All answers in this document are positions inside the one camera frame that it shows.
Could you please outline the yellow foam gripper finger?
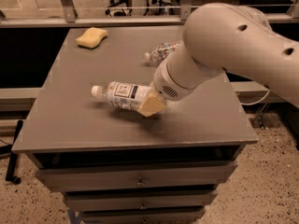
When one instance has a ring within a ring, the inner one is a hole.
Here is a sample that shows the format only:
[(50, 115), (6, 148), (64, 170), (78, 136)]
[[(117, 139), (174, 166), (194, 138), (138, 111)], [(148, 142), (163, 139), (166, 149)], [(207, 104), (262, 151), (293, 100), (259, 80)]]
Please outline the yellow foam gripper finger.
[(163, 98), (163, 96), (157, 91), (151, 91), (141, 103), (140, 107), (137, 109), (137, 112), (144, 117), (149, 117), (164, 110), (165, 107), (166, 100)]

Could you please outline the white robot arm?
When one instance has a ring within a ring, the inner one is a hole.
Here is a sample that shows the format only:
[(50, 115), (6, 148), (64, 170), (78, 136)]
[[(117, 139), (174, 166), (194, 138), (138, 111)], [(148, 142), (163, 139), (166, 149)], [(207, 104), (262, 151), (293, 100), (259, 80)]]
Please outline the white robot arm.
[(253, 80), (299, 106), (299, 42), (275, 33), (265, 15), (223, 3), (197, 8), (182, 42), (157, 67), (137, 112), (149, 117), (225, 72)]

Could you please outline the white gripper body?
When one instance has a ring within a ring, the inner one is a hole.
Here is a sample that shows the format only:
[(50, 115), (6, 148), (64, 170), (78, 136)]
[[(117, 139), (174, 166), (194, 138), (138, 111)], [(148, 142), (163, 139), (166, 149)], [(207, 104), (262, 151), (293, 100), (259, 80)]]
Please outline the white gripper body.
[(200, 72), (194, 60), (187, 62), (165, 59), (157, 68), (151, 86), (169, 101), (179, 101), (198, 86)]

